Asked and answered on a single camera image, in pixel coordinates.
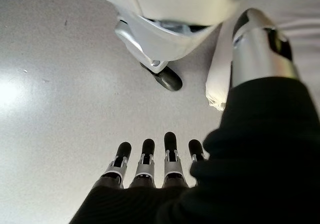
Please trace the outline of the dark right robot hand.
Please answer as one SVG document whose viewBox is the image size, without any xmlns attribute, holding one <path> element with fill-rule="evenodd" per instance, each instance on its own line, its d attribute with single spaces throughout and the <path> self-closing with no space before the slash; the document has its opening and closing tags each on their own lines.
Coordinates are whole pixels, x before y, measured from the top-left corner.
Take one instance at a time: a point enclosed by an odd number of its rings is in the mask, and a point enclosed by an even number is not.
<svg viewBox="0 0 320 224">
<path fill-rule="evenodd" d="M 96 185 L 73 224 L 317 224 L 320 120 L 289 40 L 260 10 L 238 18 L 219 127 L 192 164 L 193 188 Z"/>
</svg>

